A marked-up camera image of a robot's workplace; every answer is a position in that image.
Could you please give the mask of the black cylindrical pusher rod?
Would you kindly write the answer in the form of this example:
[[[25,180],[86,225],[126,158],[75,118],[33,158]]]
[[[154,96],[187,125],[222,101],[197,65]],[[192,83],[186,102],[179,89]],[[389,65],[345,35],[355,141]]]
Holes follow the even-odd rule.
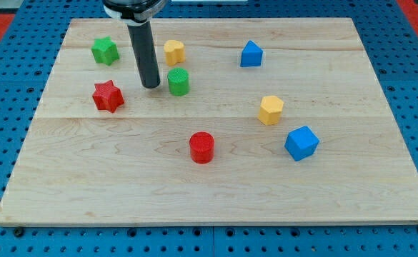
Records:
[[[154,39],[149,21],[138,26],[128,26],[129,37],[141,79],[146,89],[154,89],[161,83],[154,48]]]

